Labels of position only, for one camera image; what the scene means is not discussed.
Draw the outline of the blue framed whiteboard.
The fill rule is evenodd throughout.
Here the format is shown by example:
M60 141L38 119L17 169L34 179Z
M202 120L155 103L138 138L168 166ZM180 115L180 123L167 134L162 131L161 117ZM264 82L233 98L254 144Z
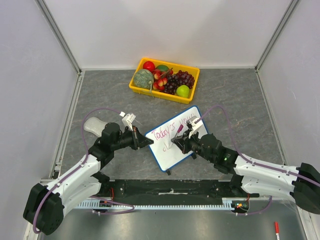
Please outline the blue framed whiteboard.
M147 138L153 140L153 144L149 145L149 148L161 171L166 172L193 154L192 151L182 153L182 151L171 142L171 139L178 132L180 125L183 125L183 129L178 136L183 135L188 129L187 121L192 117L201 117L200 110L196 105L182 111L145 134Z

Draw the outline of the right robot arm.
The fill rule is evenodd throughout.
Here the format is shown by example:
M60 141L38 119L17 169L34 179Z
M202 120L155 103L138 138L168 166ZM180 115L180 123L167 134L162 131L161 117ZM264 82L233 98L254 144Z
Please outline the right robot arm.
M244 193L272 196L294 202L301 209L320 213L320 173L308 163L280 165L239 154L224 147L213 134L199 137L185 132L171 139L182 153L192 152L212 163L223 174L232 174L229 191L235 197Z

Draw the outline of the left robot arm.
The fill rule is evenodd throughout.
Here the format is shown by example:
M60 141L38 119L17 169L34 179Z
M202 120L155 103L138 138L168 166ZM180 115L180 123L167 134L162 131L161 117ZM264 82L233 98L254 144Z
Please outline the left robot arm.
M154 143L136 126L121 130L115 122L102 122L97 129L86 126L85 130L98 138L82 159L57 179L46 185L37 183L30 190L23 218L32 224L35 234L52 234L78 204L94 195L104 197L109 193L110 178L101 169L114 158L115 151L136 151Z

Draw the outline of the purple capped whiteboard marker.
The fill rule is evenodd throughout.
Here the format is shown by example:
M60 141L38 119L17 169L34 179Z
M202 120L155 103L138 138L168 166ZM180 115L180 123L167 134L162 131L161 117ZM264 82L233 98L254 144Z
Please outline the purple capped whiteboard marker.
M175 139L179 135L179 133L182 131L183 128L184 128L184 126L182 124L180 124L177 129L177 132L174 134L173 138L171 139L171 143L170 143L169 147L171 147L174 144L173 139Z

